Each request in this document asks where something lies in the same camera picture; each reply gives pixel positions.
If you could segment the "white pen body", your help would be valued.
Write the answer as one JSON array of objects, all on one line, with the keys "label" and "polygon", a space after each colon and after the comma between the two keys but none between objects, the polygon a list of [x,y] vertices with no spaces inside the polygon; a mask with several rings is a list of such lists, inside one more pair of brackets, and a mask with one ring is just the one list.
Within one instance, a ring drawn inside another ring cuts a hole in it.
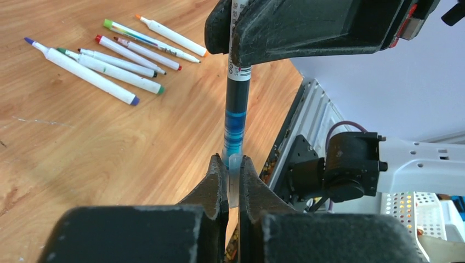
[{"label": "white pen body", "polygon": [[72,73],[73,75],[85,80],[86,82],[94,85],[100,90],[114,96],[115,98],[125,102],[128,105],[136,106],[139,104],[140,99],[133,93],[128,90],[120,87],[116,83],[106,79],[105,77],[97,74],[91,69],[82,66],[78,62],[74,61],[65,54],[57,51],[54,48],[46,47],[39,42],[36,42],[28,37],[25,37],[24,40],[41,51],[44,57],[56,64],[57,66],[65,69],[66,71]]}]

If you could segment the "green capped white pen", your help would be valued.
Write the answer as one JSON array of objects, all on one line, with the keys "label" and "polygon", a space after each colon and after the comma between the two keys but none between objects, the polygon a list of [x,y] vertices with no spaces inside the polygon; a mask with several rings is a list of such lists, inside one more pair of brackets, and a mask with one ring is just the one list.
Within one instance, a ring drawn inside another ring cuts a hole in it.
[{"label": "green capped white pen", "polygon": [[113,31],[113,32],[116,32],[120,35],[123,35],[123,36],[126,36],[126,37],[129,37],[129,38],[132,38],[136,41],[140,41],[144,44],[147,44],[151,47],[154,47],[158,50],[161,50],[163,52],[166,52],[168,54],[171,54],[171,55],[174,55],[178,58],[181,58],[181,59],[184,59],[186,61],[189,61],[189,62],[193,62],[193,63],[201,63],[201,61],[199,59],[197,59],[196,57],[194,57],[193,55],[190,55],[188,53],[185,53],[183,51],[181,51],[180,49],[177,49],[175,47],[172,47],[168,44],[165,44],[159,40],[156,40],[154,38],[151,38],[143,33],[140,33],[140,32],[137,32],[135,30],[132,30],[131,28],[128,28],[128,27],[125,27],[119,23],[116,23],[112,20],[109,20],[109,19],[105,19],[104,20],[104,23],[103,23],[103,26],[108,28],[109,30]]}]

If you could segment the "grey pen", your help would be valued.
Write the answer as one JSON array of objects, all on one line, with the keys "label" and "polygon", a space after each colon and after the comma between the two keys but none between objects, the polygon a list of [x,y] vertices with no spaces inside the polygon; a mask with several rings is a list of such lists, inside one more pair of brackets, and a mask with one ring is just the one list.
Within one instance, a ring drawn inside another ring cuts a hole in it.
[{"label": "grey pen", "polygon": [[224,147],[222,160],[227,168],[233,157],[242,156],[252,68],[233,63],[233,29],[249,1],[232,1],[229,32],[228,79],[226,85]]}]

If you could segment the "black capped pen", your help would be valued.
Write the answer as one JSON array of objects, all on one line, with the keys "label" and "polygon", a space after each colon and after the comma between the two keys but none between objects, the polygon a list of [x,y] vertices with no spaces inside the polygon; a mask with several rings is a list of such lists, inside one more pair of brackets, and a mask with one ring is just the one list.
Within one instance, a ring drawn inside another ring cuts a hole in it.
[{"label": "black capped pen", "polygon": [[77,50],[81,54],[88,55],[88,56],[93,57],[93,58],[95,58],[97,60],[106,62],[106,63],[114,65],[114,66],[117,66],[117,67],[122,68],[124,70],[131,71],[133,73],[143,75],[145,77],[155,78],[158,75],[158,73],[156,71],[154,71],[154,70],[152,70],[150,68],[140,66],[138,64],[135,64],[135,63],[123,60],[123,59],[119,59],[119,58],[116,58],[114,56],[110,56],[110,55],[107,55],[107,54],[104,54],[104,53],[101,53],[101,52],[98,52],[98,51],[93,51],[93,50],[88,50],[88,49],[83,49],[83,48],[78,48]]}]

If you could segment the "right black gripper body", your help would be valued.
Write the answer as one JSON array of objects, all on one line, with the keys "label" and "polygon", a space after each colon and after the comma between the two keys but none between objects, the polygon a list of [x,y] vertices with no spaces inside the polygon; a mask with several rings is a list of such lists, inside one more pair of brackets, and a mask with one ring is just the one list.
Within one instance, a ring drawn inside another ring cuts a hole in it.
[{"label": "right black gripper body", "polygon": [[394,48],[400,39],[410,41],[416,38],[439,2],[439,0],[402,1],[379,50]]}]

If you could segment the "red capped short pen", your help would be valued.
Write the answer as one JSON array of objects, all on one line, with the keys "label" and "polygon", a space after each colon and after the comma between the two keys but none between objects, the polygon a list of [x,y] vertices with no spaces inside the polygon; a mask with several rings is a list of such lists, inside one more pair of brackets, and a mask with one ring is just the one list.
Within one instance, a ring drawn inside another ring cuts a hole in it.
[{"label": "red capped short pen", "polygon": [[102,45],[103,47],[112,50],[113,52],[116,52],[117,54],[122,55],[123,57],[132,60],[133,62],[147,67],[149,69],[154,70],[157,73],[160,73],[162,75],[166,75],[165,70],[161,69],[158,67],[156,64],[153,62],[149,61],[146,58],[143,58],[142,56],[136,54],[135,52],[123,47],[122,45],[117,44],[116,42],[110,40],[109,38],[102,36],[102,35],[96,35],[95,40],[97,43]]}]

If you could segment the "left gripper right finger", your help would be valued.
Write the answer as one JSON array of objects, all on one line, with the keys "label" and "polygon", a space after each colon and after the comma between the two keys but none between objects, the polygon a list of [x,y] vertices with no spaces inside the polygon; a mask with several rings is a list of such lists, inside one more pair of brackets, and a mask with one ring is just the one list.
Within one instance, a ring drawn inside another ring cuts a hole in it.
[{"label": "left gripper right finger", "polygon": [[239,262],[422,261],[393,217],[300,213],[268,188],[248,156],[239,181]]}]

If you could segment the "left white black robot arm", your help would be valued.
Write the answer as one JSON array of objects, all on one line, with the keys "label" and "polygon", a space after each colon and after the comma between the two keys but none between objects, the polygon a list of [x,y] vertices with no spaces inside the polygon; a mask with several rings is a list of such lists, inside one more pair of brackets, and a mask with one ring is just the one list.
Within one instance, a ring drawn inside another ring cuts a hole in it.
[{"label": "left white black robot arm", "polygon": [[[87,206],[56,222],[39,262],[226,262],[232,196],[226,168],[211,157],[200,183],[175,205]],[[344,202],[378,192],[464,195],[464,146],[333,136],[324,158],[291,164],[290,196]],[[421,262],[398,213],[330,214],[295,210],[241,158],[235,262]]]}]

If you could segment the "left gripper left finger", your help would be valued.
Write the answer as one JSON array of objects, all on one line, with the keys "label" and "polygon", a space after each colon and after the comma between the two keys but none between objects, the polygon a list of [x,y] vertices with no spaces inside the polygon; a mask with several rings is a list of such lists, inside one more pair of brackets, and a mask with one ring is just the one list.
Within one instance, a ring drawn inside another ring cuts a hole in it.
[{"label": "left gripper left finger", "polygon": [[81,206],[56,222],[39,262],[223,262],[229,207],[219,155],[174,205]]}]

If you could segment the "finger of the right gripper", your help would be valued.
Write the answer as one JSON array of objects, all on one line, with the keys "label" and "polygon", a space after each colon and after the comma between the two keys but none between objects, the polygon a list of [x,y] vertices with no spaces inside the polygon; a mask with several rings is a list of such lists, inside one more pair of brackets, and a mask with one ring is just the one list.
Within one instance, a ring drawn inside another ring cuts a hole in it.
[{"label": "finger of the right gripper", "polygon": [[219,0],[205,22],[204,40],[210,54],[227,54],[232,0]]},{"label": "finger of the right gripper", "polygon": [[385,47],[404,1],[251,1],[232,33],[234,65]]}]

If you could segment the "orange capped pen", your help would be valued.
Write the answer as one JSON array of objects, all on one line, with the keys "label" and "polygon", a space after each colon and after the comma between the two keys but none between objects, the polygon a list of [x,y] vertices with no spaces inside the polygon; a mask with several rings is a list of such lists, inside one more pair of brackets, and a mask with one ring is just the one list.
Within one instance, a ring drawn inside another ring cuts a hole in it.
[{"label": "orange capped pen", "polygon": [[201,57],[206,57],[209,55],[209,52],[207,51],[205,47],[171,30],[170,28],[164,26],[163,24],[155,20],[147,19],[141,15],[135,15],[135,17],[139,19],[141,22],[143,22],[151,31],[156,32],[157,34],[188,49],[189,51],[192,51]]}]

